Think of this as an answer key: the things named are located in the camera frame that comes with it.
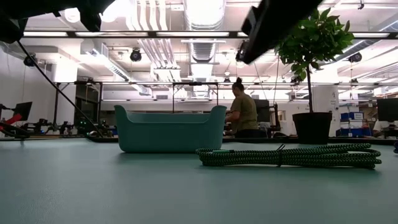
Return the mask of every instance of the olive green shirt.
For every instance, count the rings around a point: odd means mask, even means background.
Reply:
[[[233,133],[244,129],[258,129],[257,109],[254,100],[247,94],[235,98],[231,105],[231,112],[240,112],[237,121],[231,123]]]

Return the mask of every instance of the teal table surface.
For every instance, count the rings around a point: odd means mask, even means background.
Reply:
[[[398,155],[372,148],[374,170],[204,167],[194,154],[86,139],[0,142],[0,223],[398,223]]]

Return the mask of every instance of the potted plant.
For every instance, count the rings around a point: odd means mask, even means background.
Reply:
[[[334,56],[342,54],[354,39],[348,32],[349,21],[340,24],[339,16],[328,16],[329,12],[327,9],[320,14],[314,10],[308,18],[294,25],[289,35],[275,47],[282,63],[292,64],[296,80],[301,82],[307,78],[310,112],[293,115],[301,143],[326,144],[331,122],[331,113],[313,111],[311,67],[319,69],[318,61],[336,61]]]

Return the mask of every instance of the green braided rope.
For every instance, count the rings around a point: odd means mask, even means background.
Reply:
[[[312,148],[284,149],[274,151],[234,151],[197,149],[196,154],[204,166],[227,166],[237,164],[269,164],[304,167],[359,167],[373,169],[381,164],[379,151],[370,149],[370,144],[344,144]]]

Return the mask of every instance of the small tree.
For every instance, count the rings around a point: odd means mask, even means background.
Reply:
[[[336,61],[334,56],[343,54],[343,49],[351,45],[354,39],[354,35],[348,32],[349,21],[342,25],[339,16],[328,16],[329,12],[330,8],[321,14],[314,10],[311,16],[297,23],[275,47],[282,63],[292,64],[291,71],[299,80],[307,77],[310,113],[313,113],[310,65],[319,69],[317,61]]]

